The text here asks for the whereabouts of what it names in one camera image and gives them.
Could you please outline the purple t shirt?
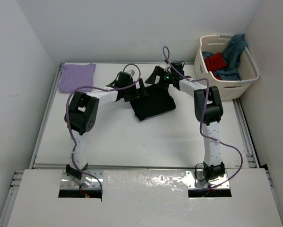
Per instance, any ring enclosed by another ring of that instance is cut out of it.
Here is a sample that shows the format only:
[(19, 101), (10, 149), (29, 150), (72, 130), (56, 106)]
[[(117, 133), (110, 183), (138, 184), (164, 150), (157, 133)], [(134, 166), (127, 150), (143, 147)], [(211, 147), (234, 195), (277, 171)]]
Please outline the purple t shirt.
[(61, 93), (69, 94), (79, 87), (85, 87), (82, 90), (89, 92), (93, 86), (94, 73), (96, 65), (93, 63), (87, 65), (64, 64), (61, 71), (61, 79), (58, 89)]

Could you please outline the black garment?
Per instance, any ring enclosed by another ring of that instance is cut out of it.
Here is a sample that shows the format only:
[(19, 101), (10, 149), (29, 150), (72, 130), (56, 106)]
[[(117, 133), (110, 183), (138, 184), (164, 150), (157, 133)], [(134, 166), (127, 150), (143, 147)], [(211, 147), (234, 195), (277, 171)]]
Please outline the black garment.
[(173, 111), (176, 108), (168, 90), (155, 85), (145, 88), (148, 96), (131, 101), (131, 107), (139, 121)]

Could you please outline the red garment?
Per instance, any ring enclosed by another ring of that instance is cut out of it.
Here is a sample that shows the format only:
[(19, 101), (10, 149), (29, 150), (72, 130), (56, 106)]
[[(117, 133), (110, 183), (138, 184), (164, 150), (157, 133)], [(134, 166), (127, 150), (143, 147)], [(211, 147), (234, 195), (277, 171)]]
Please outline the red garment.
[(217, 71), (227, 68), (226, 61), (220, 52), (204, 58), (204, 62), (208, 71), (212, 72), (214, 77), (221, 80), (221, 76)]

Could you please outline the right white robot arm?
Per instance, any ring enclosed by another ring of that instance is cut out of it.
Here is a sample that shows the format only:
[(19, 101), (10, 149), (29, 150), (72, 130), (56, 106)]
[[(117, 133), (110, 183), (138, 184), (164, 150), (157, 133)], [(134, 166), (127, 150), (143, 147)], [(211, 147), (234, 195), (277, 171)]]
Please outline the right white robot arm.
[(209, 82), (193, 79), (184, 75), (184, 62), (176, 61), (166, 68), (155, 66), (154, 71), (145, 81), (168, 89), (172, 85), (194, 98), (195, 117), (200, 123), (200, 133), (204, 140), (203, 177), (206, 182), (225, 174), (225, 165), (221, 158), (219, 141), (219, 123), (223, 107), (219, 90), (209, 86)]

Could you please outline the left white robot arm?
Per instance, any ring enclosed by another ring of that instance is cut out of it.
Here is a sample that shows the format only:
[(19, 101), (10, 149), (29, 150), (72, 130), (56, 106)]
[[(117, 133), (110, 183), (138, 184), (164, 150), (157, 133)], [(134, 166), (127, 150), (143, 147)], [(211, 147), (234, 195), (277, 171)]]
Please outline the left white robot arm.
[(100, 105), (117, 102), (123, 99), (126, 102), (147, 96), (142, 78), (134, 81), (132, 70), (121, 71), (116, 78), (104, 88), (82, 86), (70, 93), (66, 103), (64, 120), (70, 137), (74, 142), (71, 160), (66, 166), (66, 173), (76, 179), (81, 179), (88, 167), (86, 154), (79, 147), (80, 139), (94, 127)]

